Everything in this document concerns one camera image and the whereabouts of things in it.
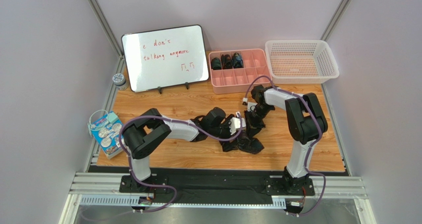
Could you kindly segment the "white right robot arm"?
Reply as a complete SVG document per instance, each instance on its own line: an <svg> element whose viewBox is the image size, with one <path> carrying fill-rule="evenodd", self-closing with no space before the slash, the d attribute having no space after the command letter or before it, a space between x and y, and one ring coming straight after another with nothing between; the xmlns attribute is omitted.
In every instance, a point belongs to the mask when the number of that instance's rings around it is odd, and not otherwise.
<svg viewBox="0 0 422 224"><path fill-rule="evenodd" d="M294 139L291 157L284 168L282 189L297 194L310 183L309 164L315 145L328 129L326 117L314 93L295 94L278 87L255 86L251 91L254 102L243 98L247 132L254 136L264 127L264 118L275 108L286 111L290 135Z"/></svg>

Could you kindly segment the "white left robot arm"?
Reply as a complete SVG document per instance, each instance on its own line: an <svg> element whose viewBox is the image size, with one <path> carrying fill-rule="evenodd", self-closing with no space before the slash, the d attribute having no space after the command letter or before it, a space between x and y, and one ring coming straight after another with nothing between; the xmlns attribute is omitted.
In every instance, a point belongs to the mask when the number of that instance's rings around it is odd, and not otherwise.
<svg viewBox="0 0 422 224"><path fill-rule="evenodd" d="M231 142L240 137L246 128L246 120L240 112L226 116L220 108L190 120L169 118L155 109L129 120L120 129L118 141L129 161L130 181L123 181L125 192L147 192L162 189L165 183L146 183L151 176L150 154L166 139L200 142L207 138L219 142Z"/></svg>

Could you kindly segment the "dark floral necktie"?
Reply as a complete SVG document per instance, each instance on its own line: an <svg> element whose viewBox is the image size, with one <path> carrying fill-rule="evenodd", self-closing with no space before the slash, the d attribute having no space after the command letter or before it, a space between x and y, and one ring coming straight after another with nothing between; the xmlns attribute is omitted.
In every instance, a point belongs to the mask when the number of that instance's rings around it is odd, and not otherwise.
<svg viewBox="0 0 422 224"><path fill-rule="evenodd" d="M242 132L235 141L237 148L245 153L256 155L264 149L263 144L257 138L249 137L246 132Z"/></svg>

